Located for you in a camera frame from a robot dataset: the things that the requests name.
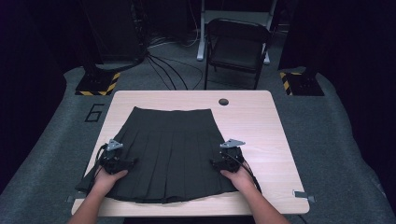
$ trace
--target skirt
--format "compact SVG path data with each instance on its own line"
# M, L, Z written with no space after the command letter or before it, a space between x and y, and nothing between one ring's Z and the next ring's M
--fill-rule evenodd
M185 202L236 191L217 172L224 143L210 109L160 111L135 107L114 140L123 143L120 158L137 159L107 197L136 203ZM76 186L87 192L93 168Z

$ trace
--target table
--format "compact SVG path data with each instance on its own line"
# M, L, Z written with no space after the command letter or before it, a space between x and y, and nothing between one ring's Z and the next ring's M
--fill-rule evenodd
M220 105L225 98L228 105ZM113 138L134 106L158 110L212 110L225 140L245 141L244 157L257 177L264 197L282 214L308 212L307 199L293 191L304 191L286 135L269 91L117 91L94 147L87 173L98 148ZM83 199L76 199L72 214ZM211 217L250 215L248 204L237 192L223 193L184 203L146 204L105 198L102 217Z
M209 23L215 18L225 18L237 21L257 22L266 26L269 30L274 16L277 0L272 0L271 9L269 12L240 12L240 11L218 11L205 10L205 0L201 0L201 35L197 53L197 60L202 61L205 54L205 24ZM268 52L265 55L264 64L269 64L270 58Z

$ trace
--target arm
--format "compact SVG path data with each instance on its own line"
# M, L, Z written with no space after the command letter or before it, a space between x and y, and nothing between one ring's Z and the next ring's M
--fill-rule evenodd
M289 223L256 189L253 179L244 168L239 168L236 173L226 170L222 170L221 173L229 178L245 197L256 223Z
M128 171L120 171L114 175L108 174L105 169L99 167L95 184L92 187L90 194L82 202L76 213L70 218L69 224L75 223L96 223L100 205L113 188L117 180L124 177Z

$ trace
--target black chair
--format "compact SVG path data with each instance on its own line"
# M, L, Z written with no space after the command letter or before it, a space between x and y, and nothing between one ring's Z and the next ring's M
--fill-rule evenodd
M258 23L214 19L207 25L205 90L208 66L255 74L257 89L270 33Z

